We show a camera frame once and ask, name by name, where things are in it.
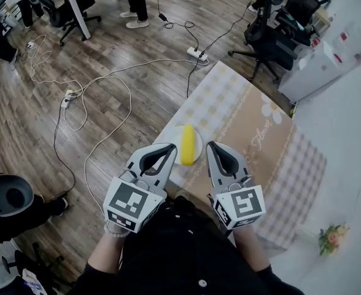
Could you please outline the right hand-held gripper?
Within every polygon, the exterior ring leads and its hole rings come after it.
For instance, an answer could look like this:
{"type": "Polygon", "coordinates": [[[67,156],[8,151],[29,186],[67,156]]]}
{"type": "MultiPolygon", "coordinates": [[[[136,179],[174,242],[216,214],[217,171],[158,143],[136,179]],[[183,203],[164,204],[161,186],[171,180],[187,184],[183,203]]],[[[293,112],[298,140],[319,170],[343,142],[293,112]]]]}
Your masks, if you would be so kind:
{"type": "Polygon", "coordinates": [[[262,187],[249,175],[245,158],[216,141],[208,142],[206,153],[213,186],[212,207],[220,222],[226,230],[251,225],[266,213],[266,207],[262,187]]]}

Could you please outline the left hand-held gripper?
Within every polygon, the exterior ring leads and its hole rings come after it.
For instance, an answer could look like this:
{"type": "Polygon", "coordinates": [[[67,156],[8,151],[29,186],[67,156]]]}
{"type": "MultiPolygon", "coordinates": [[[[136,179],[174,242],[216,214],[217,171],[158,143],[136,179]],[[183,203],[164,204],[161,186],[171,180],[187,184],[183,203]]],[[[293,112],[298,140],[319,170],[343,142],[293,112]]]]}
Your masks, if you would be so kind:
{"type": "Polygon", "coordinates": [[[111,181],[103,203],[105,219],[130,232],[140,231],[166,199],[164,188],[176,156],[173,143],[151,144],[134,151],[127,168],[111,181]],[[135,175],[143,175],[143,180],[135,175]]]}

